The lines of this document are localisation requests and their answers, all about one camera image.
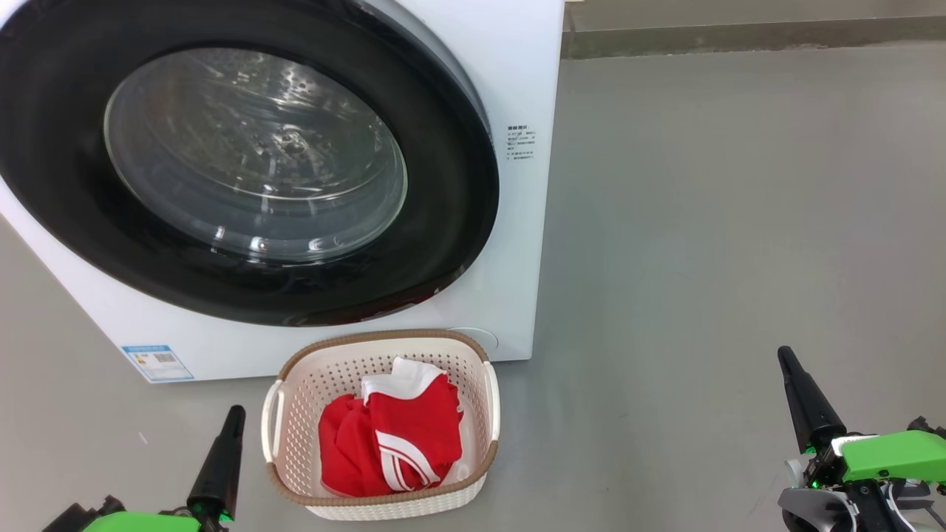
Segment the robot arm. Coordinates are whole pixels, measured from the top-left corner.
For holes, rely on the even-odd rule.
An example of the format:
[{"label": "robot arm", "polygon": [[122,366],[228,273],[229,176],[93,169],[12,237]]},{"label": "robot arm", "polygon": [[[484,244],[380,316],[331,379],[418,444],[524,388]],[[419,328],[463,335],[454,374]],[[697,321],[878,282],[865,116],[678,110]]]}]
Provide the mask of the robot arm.
[{"label": "robot arm", "polygon": [[789,530],[919,532],[903,516],[911,509],[925,509],[946,530],[933,503],[915,499],[930,494],[927,483],[946,481],[946,430],[920,417],[902,433],[849,433],[791,347],[779,349],[779,364],[798,450],[811,456],[804,466],[786,463],[792,487],[779,506]]}]

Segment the basket handle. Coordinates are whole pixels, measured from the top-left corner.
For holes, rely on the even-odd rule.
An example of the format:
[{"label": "basket handle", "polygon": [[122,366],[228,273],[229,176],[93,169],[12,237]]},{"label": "basket handle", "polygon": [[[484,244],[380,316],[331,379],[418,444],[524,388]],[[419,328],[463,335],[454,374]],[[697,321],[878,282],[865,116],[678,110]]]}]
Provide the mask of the basket handle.
[{"label": "basket handle", "polygon": [[[263,399],[263,415],[259,423],[259,432],[263,442],[263,457],[267,463],[271,463],[275,456],[279,455],[279,435],[282,433],[283,425],[283,401],[286,399],[286,393],[282,390],[283,381],[277,379],[270,387]],[[272,405],[279,399],[276,406],[276,425],[272,426]]]},{"label": "basket handle", "polygon": [[499,381],[496,379],[496,371],[489,362],[482,363],[486,368],[486,386],[489,388],[489,408],[490,417],[493,419],[490,439],[499,441]]}]

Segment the washing machine door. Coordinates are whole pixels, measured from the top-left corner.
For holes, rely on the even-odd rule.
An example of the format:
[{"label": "washing machine door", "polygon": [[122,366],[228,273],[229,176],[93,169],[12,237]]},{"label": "washing machine door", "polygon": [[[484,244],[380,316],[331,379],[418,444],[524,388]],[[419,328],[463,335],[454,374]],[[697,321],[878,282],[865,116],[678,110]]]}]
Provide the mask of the washing machine door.
[{"label": "washing machine door", "polygon": [[422,301],[499,181],[468,87],[347,0],[29,1],[0,29],[0,175],[59,241],[168,303],[279,326]]}]

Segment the energy label sticker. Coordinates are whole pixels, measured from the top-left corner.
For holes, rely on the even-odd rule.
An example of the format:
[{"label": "energy label sticker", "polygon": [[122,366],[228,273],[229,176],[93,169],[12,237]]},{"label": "energy label sticker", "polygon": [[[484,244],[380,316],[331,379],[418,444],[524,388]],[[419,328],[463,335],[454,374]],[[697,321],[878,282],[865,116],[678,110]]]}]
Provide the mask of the energy label sticker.
[{"label": "energy label sticker", "polygon": [[169,346],[122,346],[122,350],[151,382],[194,380]]}]

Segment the white stripe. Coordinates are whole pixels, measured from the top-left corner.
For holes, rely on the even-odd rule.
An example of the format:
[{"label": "white stripe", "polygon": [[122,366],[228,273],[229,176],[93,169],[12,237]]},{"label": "white stripe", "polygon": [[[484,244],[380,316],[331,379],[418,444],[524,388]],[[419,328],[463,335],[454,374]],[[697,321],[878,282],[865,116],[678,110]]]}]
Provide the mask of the white stripe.
[{"label": "white stripe", "polygon": [[384,451],[381,452],[381,471],[384,473],[384,481],[388,483],[388,488],[394,491],[405,491],[397,474],[397,463],[395,460],[396,458],[391,454]]},{"label": "white stripe", "polygon": [[387,452],[393,455],[394,458],[396,458],[401,463],[406,464],[409,468],[411,468],[414,472],[417,473],[417,476],[420,477],[420,481],[424,486],[427,486],[428,484],[430,484],[430,479],[428,478],[428,476],[425,475],[423,471],[418,469],[417,466],[413,463],[413,460],[411,460],[406,454],[395,451],[394,449],[388,449],[387,447],[382,447],[381,452]]},{"label": "white stripe", "polygon": [[424,454],[420,452],[420,449],[417,449],[410,441],[402,437],[395,436],[394,434],[384,434],[381,431],[375,431],[375,435],[377,435],[378,445],[400,452],[409,458],[411,462],[417,464],[417,467],[420,468],[420,471],[418,472],[422,476],[427,476],[428,482],[425,484],[430,484],[431,482],[440,482],[440,477],[437,476],[437,473],[433,472],[433,468],[430,466],[430,462],[427,461],[427,457],[424,456]]},{"label": "white stripe", "polygon": [[413,488],[408,486],[408,481],[404,480],[404,471],[401,469],[401,461],[397,459],[397,457],[394,458],[394,472],[397,473],[397,480],[400,481],[401,486],[407,491],[413,491]]}]

